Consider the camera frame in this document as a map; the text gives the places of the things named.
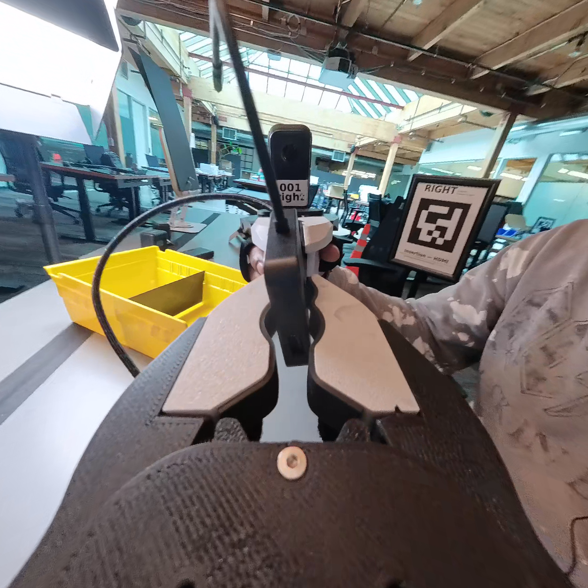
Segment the black bin divider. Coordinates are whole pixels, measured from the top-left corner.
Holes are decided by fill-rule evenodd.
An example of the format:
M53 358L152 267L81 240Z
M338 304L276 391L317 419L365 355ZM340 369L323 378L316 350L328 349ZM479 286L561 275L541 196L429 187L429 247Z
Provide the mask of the black bin divider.
M202 303L205 272L181 278L130 298L154 311L174 316Z

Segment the person's right forearm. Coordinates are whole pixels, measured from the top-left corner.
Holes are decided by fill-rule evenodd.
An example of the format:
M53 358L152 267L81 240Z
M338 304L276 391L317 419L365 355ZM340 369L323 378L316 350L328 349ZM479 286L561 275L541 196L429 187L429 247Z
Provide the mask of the person's right forearm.
M476 270L457 284L418 299L386 295L340 267L331 271L328 280L394 327L446 375L479 360L500 311L491 297L489 279Z

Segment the orange traffic cone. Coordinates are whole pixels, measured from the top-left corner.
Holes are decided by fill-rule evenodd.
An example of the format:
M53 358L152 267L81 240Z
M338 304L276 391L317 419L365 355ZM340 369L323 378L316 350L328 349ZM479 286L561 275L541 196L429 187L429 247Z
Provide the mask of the orange traffic cone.
M356 241L355 248L354 248L353 252L350 255L350 259L360 259L362 257L362 255L364 253L364 250L365 250L365 247L366 247L367 242L368 242L370 229L371 229L371 224L370 223L366 223L364 225L361 233L358 236L358 239Z

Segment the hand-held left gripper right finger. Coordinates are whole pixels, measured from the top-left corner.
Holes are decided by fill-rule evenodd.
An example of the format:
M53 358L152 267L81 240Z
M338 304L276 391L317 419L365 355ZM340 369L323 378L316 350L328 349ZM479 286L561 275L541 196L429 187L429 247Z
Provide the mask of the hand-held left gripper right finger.
M417 415L416 398L376 316L327 279L312 276L307 400L321 422L341 428L395 413Z

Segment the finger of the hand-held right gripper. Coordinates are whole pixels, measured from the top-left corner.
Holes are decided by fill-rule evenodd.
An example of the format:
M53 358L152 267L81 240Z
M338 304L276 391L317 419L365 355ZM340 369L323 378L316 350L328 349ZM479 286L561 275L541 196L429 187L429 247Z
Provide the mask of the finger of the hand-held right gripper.
M320 252L332 242L333 224L324 216L299 217L298 223L306 276L317 275Z
M271 217L257 217L251 226L251 241L261 251L267 250L271 221Z

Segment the bright studio light panel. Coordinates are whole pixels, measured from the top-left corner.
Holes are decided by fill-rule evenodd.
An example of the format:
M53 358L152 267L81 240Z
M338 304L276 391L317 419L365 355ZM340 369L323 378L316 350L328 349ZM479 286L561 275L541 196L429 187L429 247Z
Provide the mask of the bright studio light panel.
M1 130L90 144L122 57L118 1L1 1Z

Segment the wooden office desk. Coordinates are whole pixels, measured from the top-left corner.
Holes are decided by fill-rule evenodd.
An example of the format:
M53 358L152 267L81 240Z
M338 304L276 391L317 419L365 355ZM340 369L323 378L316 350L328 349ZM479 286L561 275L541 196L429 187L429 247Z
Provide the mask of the wooden office desk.
M88 243L105 244L106 241L99 239L95 232L93 224L93 212L90 205L89 197L86 190L86 182L92 182L99 179L111 179L113 176L102 175L96 170L87 167L63 166L49 163L41 163L43 172L55 173L61 178L72 178L77 185L77 200L79 203L81 223L84 230L84 240ZM130 186L134 188L134 206L135 212L128 212L128 219L131 221L141 214L141 198L139 193L140 187L166 187L170 185L168 177L158 174L130 174Z

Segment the framed tag sign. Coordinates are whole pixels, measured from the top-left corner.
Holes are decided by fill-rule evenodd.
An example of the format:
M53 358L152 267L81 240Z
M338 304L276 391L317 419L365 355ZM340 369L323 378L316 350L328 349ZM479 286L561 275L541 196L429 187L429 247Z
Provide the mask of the framed tag sign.
M499 183L414 174L389 261L457 282Z

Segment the black light stand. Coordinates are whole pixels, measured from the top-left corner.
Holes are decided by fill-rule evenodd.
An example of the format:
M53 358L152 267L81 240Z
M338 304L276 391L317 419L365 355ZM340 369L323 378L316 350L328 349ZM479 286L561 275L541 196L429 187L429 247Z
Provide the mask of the black light stand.
M24 135L22 139L22 150L48 262L50 264L61 263L62 256L59 249L53 211L45 190L40 169L40 160L36 152L36 138L32 135Z

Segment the black panel on wooden stand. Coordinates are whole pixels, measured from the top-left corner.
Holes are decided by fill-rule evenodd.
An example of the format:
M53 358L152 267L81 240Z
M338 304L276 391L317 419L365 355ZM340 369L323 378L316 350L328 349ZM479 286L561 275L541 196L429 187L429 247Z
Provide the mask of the black panel on wooden stand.
M151 93L162 122L159 136L175 198L164 202L162 206L149 210L142 217L136 217L127 224L125 230L131 231L136 226L147 223L149 213L157 215L159 210L170 208L169 229L172 232L194 236L202 231L205 225L186 221L185 217L189 207L187 197L198 196L201 194L201 190L189 139L172 90L170 76L143 51L136 52L131 49L130 53Z

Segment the ceiling projector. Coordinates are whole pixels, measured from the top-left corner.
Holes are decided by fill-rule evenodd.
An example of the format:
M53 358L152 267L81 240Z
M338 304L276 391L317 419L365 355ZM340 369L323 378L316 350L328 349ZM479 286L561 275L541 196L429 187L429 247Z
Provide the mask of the ceiling projector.
M347 91L355 80L359 69L356 56L346 45L337 43L329 47L321 65L318 81L320 84Z

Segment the black office chair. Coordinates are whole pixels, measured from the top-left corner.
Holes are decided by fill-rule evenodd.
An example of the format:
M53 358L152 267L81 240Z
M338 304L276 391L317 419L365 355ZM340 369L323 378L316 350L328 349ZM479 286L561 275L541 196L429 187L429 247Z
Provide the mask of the black office chair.
M110 217L113 212L123 212L127 209L129 213L135 212L134 188L130 186L130 174L125 169L115 152L102 150L96 158L96 172L102 175L113 176L111 179L93 180L93 187L96 192L108 195L107 203L96 206L95 212L107 209L105 213Z

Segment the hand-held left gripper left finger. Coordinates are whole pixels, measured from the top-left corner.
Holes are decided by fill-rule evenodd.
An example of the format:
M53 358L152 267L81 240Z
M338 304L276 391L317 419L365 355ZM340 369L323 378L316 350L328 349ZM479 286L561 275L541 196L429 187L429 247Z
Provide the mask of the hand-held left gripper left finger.
M278 399L275 347L265 319L264 277L231 294L206 318L162 407L164 415L264 419Z

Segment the person's right hand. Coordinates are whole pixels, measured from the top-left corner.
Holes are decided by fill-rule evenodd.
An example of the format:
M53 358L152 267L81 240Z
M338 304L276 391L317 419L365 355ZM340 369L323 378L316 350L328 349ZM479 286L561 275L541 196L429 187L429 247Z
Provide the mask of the person's right hand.
M247 268L242 269L242 275L250 282L265 272L265 252L258 246L252 245L245 253L244 260ZM334 241L319 252L319 275L327 279L334 267L341 261L341 251Z

